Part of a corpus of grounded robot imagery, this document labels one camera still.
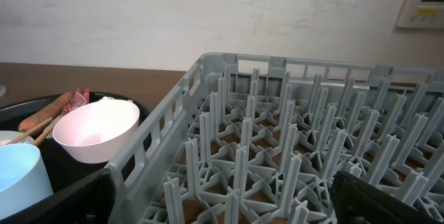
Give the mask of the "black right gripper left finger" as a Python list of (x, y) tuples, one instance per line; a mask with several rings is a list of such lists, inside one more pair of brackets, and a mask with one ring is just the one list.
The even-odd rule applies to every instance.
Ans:
[(107, 223), (115, 197), (111, 170), (102, 168), (1, 220), (1, 224)]

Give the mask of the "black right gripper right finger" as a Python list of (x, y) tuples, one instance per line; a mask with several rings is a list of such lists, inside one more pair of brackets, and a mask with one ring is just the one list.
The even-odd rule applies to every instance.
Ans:
[(334, 176), (330, 197), (339, 224), (440, 223), (345, 171)]

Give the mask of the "light blue cup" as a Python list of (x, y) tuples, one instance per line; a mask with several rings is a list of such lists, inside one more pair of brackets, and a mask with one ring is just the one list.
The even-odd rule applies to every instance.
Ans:
[(53, 194), (41, 152), (32, 144), (1, 147), (1, 219)]

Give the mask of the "wooden chopstick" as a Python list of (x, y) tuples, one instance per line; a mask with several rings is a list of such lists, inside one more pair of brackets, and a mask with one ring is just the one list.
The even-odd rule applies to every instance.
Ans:
[(39, 146), (45, 139), (46, 137), (52, 133), (55, 125), (57, 124), (57, 122), (59, 122), (59, 120), (61, 119), (61, 116), (57, 117), (54, 121), (52, 121), (42, 132), (42, 134), (33, 142), (34, 146)]
[(34, 126), (30, 130), (27, 130), (25, 133), (22, 133), (20, 136), (12, 139), (11, 141), (8, 142), (8, 144), (16, 144), (16, 143), (18, 143), (19, 141), (25, 139), (26, 137), (34, 134), (38, 130), (45, 128), (47, 125), (49, 125), (51, 123), (52, 120), (53, 120), (53, 118), (49, 117), (48, 119), (46, 119), (43, 122), (39, 123), (38, 125)]

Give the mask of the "orange carrot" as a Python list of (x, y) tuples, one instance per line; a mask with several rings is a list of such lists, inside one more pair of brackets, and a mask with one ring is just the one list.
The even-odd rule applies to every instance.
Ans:
[(71, 102), (73, 96), (73, 92), (66, 92), (62, 94), (42, 110), (23, 120), (19, 124), (18, 131), (26, 132), (48, 118), (55, 119), (62, 112), (64, 106)]

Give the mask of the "red snack wrapper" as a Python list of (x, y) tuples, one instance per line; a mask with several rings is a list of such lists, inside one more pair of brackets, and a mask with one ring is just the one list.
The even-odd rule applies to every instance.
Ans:
[(74, 93), (74, 96), (71, 99), (71, 101), (63, 107), (61, 115), (66, 115), (77, 108), (87, 105), (88, 103), (89, 103), (89, 88), (88, 87), (86, 87), (85, 89), (78, 88)]

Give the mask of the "grey plate with food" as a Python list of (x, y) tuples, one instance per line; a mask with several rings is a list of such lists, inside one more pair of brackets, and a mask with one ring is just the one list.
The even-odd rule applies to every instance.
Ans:
[[(17, 131), (11, 131), (11, 130), (1, 130), (0, 131), (0, 145), (4, 146), (8, 144), (11, 140), (17, 138), (22, 133)], [(23, 138), (20, 143), (23, 144), (32, 144), (34, 142), (34, 139), (31, 136), (27, 136)]]

